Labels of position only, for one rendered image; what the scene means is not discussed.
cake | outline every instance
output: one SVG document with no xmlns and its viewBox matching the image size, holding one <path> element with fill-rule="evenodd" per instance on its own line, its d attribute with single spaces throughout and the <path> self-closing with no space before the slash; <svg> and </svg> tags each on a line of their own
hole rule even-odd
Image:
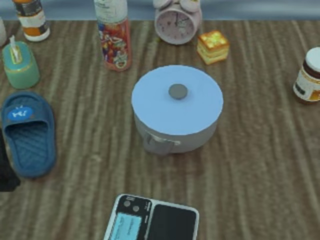
<svg viewBox="0 0 320 240">
<path fill-rule="evenodd" d="M 220 31 L 203 33 L 198 37 L 197 52 L 209 65 L 225 60 L 229 52 L 229 42 Z"/>
</svg>

silver pot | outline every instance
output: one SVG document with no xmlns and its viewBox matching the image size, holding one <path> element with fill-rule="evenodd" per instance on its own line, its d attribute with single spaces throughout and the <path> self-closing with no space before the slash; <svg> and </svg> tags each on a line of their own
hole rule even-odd
<svg viewBox="0 0 320 240">
<path fill-rule="evenodd" d="M 143 147 L 158 155 L 185 153 L 204 145 L 213 136 L 223 108 L 218 84 L 203 71 L 181 65 L 144 75 L 131 101 Z"/>
</svg>

slipper logo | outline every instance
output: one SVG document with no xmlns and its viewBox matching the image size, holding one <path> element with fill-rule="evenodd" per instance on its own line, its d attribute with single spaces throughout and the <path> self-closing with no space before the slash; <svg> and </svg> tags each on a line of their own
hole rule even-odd
<svg viewBox="0 0 320 240">
<path fill-rule="evenodd" d="M 34 111 L 32 108 L 28 106 L 20 106 L 9 112 L 8 118 L 11 121 L 24 121 L 29 119 L 33 113 Z"/>
</svg>

wooden table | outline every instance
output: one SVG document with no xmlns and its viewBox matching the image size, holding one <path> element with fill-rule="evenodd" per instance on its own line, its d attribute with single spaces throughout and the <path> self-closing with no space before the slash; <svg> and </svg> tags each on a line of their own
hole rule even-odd
<svg viewBox="0 0 320 240">
<path fill-rule="evenodd" d="M 17 21 L 9 35 L 23 40 Z M 210 21 L 230 40 L 226 61 L 206 66 L 196 40 L 159 41 L 153 23 L 132 22 L 133 65 L 104 68 L 94 21 L 52 22 L 29 43 L 41 71 L 32 88 L 52 105 L 57 164 L 47 176 L 0 193 L 0 240 L 102 240 L 116 196 L 135 194 L 200 212 L 198 240 L 318 240 L 320 106 L 292 93 L 320 21 Z M 214 137 L 161 158 L 146 153 L 131 108 L 138 79 L 164 65 L 194 66 L 224 93 Z M 0 72 L 0 100 L 15 92 Z"/>
</svg>

wood surface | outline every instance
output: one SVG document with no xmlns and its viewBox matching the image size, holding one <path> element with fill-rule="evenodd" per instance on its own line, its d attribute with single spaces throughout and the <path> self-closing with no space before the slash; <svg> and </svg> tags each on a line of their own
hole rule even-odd
<svg viewBox="0 0 320 240">
<path fill-rule="evenodd" d="M 5 26 L 25 40 L 17 21 Z M 52 22 L 49 39 L 29 43 L 41 72 L 30 90 L 53 108 L 57 163 L 0 193 L 0 239 L 102 240 L 121 193 L 197 208 L 198 240 L 320 239 L 320 103 L 303 105 L 292 90 L 320 44 L 320 21 L 207 21 L 200 32 L 213 29 L 230 52 L 206 66 L 196 39 L 172 46 L 153 22 L 133 21 L 133 64 L 122 73 L 105 69 L 95 21 Z M 224 108 L 206 145 L 158 157 L 142 147 L 131 92 L 142 75 L 172 64 L 210 74 Z M 0 81 L 2 103 L 16 90 L 3 70 Z"/>
</svg>

